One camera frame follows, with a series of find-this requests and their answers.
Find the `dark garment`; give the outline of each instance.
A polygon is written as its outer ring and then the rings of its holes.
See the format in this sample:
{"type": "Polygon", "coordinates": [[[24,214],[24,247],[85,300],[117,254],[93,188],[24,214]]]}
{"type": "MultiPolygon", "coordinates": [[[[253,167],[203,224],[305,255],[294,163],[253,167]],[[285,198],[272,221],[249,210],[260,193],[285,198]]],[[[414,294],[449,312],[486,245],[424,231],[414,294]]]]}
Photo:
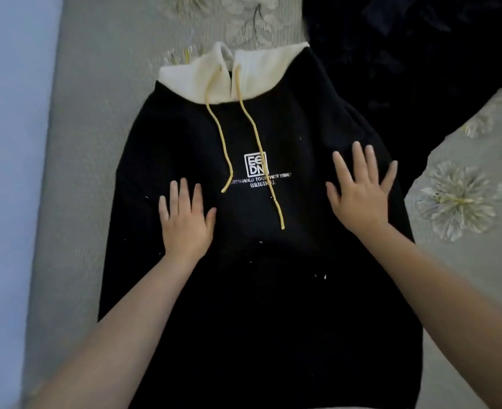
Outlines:
{"type": "Polygon", "coordinates": [[[377,130],[406,194],[502,87],[502,0],[303,0],[310,47],[377,130]]]}
{"type": "MultiPolygon", "coordinates": [[[[116,174],[100,318],[163,255],[158,198],[173,179],[202,184],[218,208],[215,237],[181,292],[131,407],[414,407],[422,326],[391,278],[333,215],[325,181],[332,152],[372,144],[381,177],[391,157],[370,125],[336,95],[305,48],[270,91],[246,100],[285,218],[267,186],[248,179],[258,151],[238,102],[212,106],[234,166],[204,105],[157,83],[116,174]]],[[[412,238],[403,195],[390,223],[412,238]]]]}

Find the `light blue fabric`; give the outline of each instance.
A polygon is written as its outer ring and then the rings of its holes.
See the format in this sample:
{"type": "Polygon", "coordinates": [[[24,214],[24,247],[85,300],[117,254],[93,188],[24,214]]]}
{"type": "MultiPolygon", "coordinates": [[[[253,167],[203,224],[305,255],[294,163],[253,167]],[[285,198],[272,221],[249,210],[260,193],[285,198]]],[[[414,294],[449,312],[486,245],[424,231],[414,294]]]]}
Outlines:
{"type": "Polygon", "coordinates": [[[17,405],[62,0],[0,0],[0,409],[17,405]]]}

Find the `square logo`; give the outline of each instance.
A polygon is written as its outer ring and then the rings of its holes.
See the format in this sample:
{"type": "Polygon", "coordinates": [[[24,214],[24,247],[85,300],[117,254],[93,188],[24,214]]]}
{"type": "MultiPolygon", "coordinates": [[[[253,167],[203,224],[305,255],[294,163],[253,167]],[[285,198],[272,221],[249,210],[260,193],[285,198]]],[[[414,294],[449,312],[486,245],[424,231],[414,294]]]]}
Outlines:
{"type": "MultiPolygon", "coordinates": [[[[246,160],[246,170],[248,178],[261,177],[264,175],[264,166],[262,164],[262,157],[260,152],[255,152],[254,154],[246,154],[243,156],[246,160]]],[[[266,152],[264,152],[264,160],[266,162],[266,168],[268,168],[268,158],[266,157],[266,152]]]]}

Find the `forearm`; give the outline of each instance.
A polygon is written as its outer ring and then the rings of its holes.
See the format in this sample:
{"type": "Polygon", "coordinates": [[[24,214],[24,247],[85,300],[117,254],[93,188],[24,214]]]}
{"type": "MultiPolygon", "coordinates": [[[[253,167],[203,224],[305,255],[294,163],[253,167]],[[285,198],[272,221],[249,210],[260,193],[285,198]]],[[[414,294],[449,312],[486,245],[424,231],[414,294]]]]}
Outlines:
{"type": "Polygon", "coordinates": [[[392,226],[363,235],[448,360],[491,407],[502,408],[502,311],[392,226]]]}
{"type": "Polygon", "coordinates": [[[46,384],[34,409],[128,407],[194,264],[163,258],[46,384]]]}

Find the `drawstring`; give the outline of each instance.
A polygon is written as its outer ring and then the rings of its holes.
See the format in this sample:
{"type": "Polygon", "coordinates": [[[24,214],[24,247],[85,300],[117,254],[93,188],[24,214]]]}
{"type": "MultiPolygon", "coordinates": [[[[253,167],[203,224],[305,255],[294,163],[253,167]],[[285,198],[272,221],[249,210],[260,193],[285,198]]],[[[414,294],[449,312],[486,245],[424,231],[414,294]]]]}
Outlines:
{"type": "Polygon", "coordinates": [[[278,209],[278,215],[282,225],[282,229],[285,229],[285,221],[283,221],[282,207],[279,206],[279,202],[275,198],[274,187],[272,186],[272,181],[270,181],[270,172],[268,171],[268,164],[266,163],[266,158],[264,157],[264,152],[262,151],[262,145],[260,143],[259,131],[256,128],[255,121],[253,120],[251,115],[247,112],[246,107],[243,105],[242,93],[240,91],[240,66],[236,68],[236,91],[238,92],[238,99],[240,99],[240,106],[242,107],[243,113],[245,113],[247,119],[249,119],[249,121],[253,125],[256,144],[259,146],[260,157],[262,160],[262,167],[264,168],[264,176],[266,178],[266,182],[268,183],[268,187],[270,188],[270,193],[272,194],[272,198],[274,199],[275,207],[278,209]]]}
{"type": "MultiPolygon", "coordinates": [[[[207,98],[207,95],[209,93],[210,88],[213,86],[213,83],[219,76],[219,73],[222,71],[222,68],[219,66],[219,72],[214,73],[214,75],[211,77],[210,82],[207,84],[206,88],[206,93],[205,93],[205,103],[206,103],[206,108],[207,111],[210,113],[211,117],[215,120],[215,123],[217,124],[217,128],[219,129],[219,135],[220,135],[220,141],[223,144],[223,151],[224,151],[224,158],[227,160],[228,163],[228,168],[230,171],[230,177],[228,178],[228,181],[224,188],[221,190],[222,193],[227,192],[228,187],[230,186],[230,183],[232,182],[232,178],[234,176],[234,171],[232,169],[232,164],[230,163],[230,158],[228,157],[228,152],[227,152],[227,144],[224,141],[224,135],[223,135],[223,130],[220,126],[219,119],[214,115],[213,111],[210,108],[210,104],[207,98]]],[[[242,108],[243,113],[247,116],[247,119],[251,122],[251,125],[253,126],[253,131],[255,132],[255,139],[256,139],[256,144],[259,146],[259,152],[260,152],[260,157],[262,160],[262,166],[264,169],[264,177],[266,178],[266,183],[268,183],[268,187],[270,189],[270,193],[272,194],[272,198],[274,200],[275,207],[278,209],[278,215],[279,215],[279,220],[281,222],[282,229],[285,229],[285,221],[283,220],[283,213],[282,213],[282,208],[279,206],[278,200],[275,198],[275,192],[274,192],[274,187],[272,186],[272,181],[270,181],[270,172],[268,171],[268,166],[266,164],[266,158],[264,157],[264,151],[262,150],[262,145],[260,143],[260,138],[259,138],[259,131],[256,128],[255,121],[251,117],[251,115],[247,112],[246,107],[243,105],[243,100],[242,100],[242,93],[240,90],[240,66],[236,68],[235,71],[236,74],[236,91],[238,93],[238,99],[240,99],[240,106],[242,108]]]]}
{"type": "Polygon", "coordinates": [[[213,83],[215,82],[215,80],[217,80],[217,77],[219,77],[219,74],[222,71],[223,71],[223,68],[221,66],[219,66],[219,71],[214,73],[213,76],[211,76],[210,82],[207,83],[204,101],[206,102],[207,111],[210,113],[211,117],[214,119],[215,123],[217,124],[217,128],[219,128],[220,141],[223,144],[224,158],[227,160],[228,169],[230,171],[230,177],[228,178],[228,181],[227,181],[226,185],[224,186],[224,188],[221,189],[221,192],[225,193],[225,192],[227,192],[227,189],[230,186],[230,183],[232,182],[232,177],[234,176],[234,171],[232,170],[232,164],[230,163],[230,158],[228,157],[227,144],[224,142],[223,129],[220,127],[219,119],[217,119],[217,117],[215,116],[215,114],[211,110],[209,100],[207,99],[207,94],[209,93],[210,88],[213,86],[213,83]]]}

